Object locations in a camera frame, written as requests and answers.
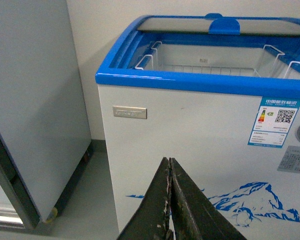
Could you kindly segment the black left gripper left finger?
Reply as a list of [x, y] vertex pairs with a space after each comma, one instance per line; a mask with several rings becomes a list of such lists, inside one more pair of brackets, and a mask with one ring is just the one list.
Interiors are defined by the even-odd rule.
[[171, 163], [162, 159], [138, 209], [118, 236], [119, 240], [171, 238]]

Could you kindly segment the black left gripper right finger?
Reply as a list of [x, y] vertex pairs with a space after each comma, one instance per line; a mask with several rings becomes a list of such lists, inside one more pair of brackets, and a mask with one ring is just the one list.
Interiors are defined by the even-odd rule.
[[244, 240], [175, 158], [171, 165], [172, 221], [177, 240]]

